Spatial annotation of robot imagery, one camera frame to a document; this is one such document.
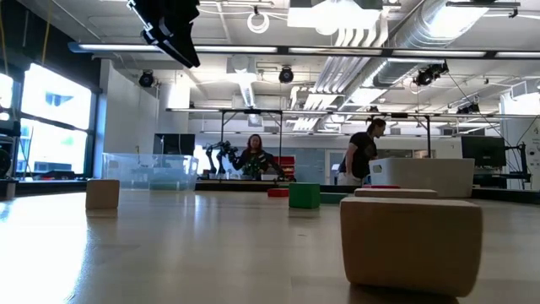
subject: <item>long hair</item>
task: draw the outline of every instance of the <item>long hair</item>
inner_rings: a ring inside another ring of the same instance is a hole
[[[384,127],[385,125],[386,125],[386,122],[380,118],[371,119],[371,124],[368,127],[368,134],[372,134],[373,131],[375,130],[375,127]]]
[[[262,151],[262,138],[259,134],[253,134],[251,135],[248,139],[247,139],[247,148],[246,148],[246,151],[248,153],[251,153],[251,150],[253,149],[253,147],[251,147],[251,139],[254,138],[254,137],[257,137],[259,138],[259,148],[256,149],[257,152],[261,152]]]

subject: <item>man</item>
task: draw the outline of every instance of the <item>man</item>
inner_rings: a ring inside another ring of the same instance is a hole
[[[370,160],[377,158],[374,138],[380,138],[386,129],[386,122],[374,119],[366,133],[356,133],[348,143],[347,153],[339,166],[337,184],[340,186],[362,186],[364,178],[370,174]]]

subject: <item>red block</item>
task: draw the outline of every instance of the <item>red block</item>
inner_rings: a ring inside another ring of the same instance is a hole
[[[269,198],[288,198],[289,190],[280,188],[280,189],[268,189]]]
[[[401,189],[401,187],[393,186],[393,185],[364,185],[363,188],[366,188],[366,189]]]

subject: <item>woman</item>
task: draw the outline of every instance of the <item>woman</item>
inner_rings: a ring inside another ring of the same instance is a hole
[[[274,170],[283,176],[284,172],[278,164],[273,161],[273,155],[266,153],[262,149],[262,139],[258,134],[253,134],[247,140],[247,148],[239,158],[231,161],[235,170],[243,168],[244,175],[261,180],[261,174],[272,166]]]

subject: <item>transparent container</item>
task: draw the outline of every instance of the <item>transparent container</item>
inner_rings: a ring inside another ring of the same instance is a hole
[[[103,178],[121,189],[193,191],[198,159],[188,155],[103,154]]]

